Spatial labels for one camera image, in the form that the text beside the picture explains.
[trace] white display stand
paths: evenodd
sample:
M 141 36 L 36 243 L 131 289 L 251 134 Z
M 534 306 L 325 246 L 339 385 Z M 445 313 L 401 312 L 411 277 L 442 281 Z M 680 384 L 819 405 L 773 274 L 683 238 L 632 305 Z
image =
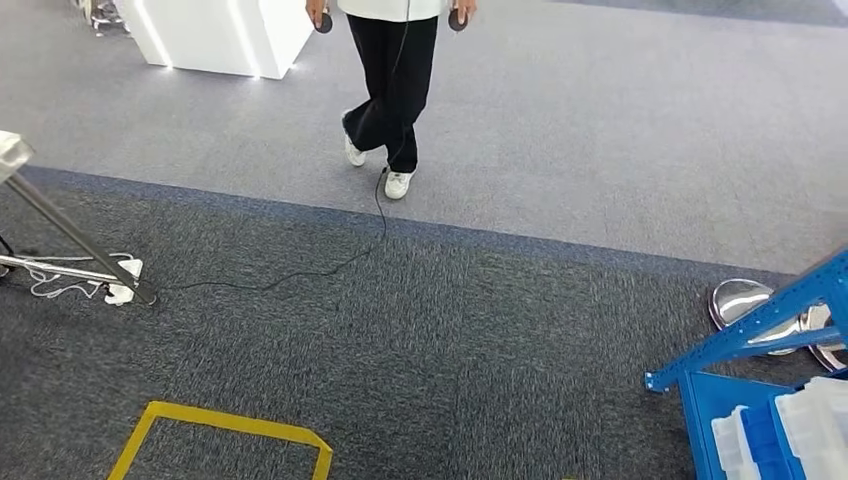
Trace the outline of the white display stand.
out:
M 281 79 L 309 35 L 303 0 L 115 0 L 148 63 Z

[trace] clear plastic storage box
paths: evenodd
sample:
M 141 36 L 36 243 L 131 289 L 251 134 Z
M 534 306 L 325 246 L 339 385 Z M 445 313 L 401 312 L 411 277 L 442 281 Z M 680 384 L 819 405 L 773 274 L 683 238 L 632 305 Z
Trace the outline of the clear plastic storage box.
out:
M 774 404 L 807 479 L 848 478 L 848 381 L 814 377 Z
M 716 418 L 710 422 L 718 450 L 718 461 L 728 480 L 760 480 L 760 470 L 751 457 L 745 428 L 742 426 L 742 410 L 738 406 L 729 417 Z

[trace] yellow tape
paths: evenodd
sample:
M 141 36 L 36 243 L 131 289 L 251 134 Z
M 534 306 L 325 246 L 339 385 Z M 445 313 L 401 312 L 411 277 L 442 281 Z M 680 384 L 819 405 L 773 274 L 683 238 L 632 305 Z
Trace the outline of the yellow tape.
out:
M 144 437 L 147 436 L 147 432 L 150 431 L 150 427 L 153 426 L 153 421 L 157 417 L 311 445 L 318 448 L 318 459 L 315 461 L 312 480 L 326 480 L 330 474 L 333 449 L 312 430 L 294 425 L 286 425 L 284 423 L 269 422 L 268 420 L 205 410 L 203 408 L 187 407 L 175 403 L 150 402 L 147 404 L 147 408 L 144 409 L 141 419 L 139 419 L 132 435 L 130 435 L 130 439 L 127 440 L 127 445 L 124 447 L 124 451 L 121 452 L 121 456 L 118 457 L 118 461 L 115 462 L 112 473 L 109 474 L 107 480 L 123 480 L 139 448 L 141 448 Z

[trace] white sneaker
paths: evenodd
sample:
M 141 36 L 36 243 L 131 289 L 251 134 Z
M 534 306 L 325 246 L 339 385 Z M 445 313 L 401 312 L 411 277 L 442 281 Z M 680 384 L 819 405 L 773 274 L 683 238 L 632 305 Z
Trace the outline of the white sneaker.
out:
M 386 196 L 392 200 L 400 200 L 409 190 L 409 181 L 414 173 L 389 172 L 386 177 Z
M 347 159 L 351 165 L 354 167 L 361 167 L 365 165 L 365 152 L 360 151 L 353 145 L 353 142 L 350 140 L 350 137 L 344 129 L 344 117 L 347 116 L 348 112 L 350 112 L 350 110 L 342 114 L 342 131 L 345 134 L 345 154 L 347 155 Z

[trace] blue storage bin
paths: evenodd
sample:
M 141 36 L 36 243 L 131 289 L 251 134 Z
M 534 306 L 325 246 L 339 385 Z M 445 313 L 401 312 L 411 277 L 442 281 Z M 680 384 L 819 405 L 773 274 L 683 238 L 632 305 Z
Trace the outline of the blue storage bin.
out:
M 742 426 L 751 449 L 751 458 L 763 480 L 803 480 L 806 477 L 801 462 L 792 455 L 783 425 L 774 408 L 774 398 L 768 403 L 746 408 L 741 412 Z

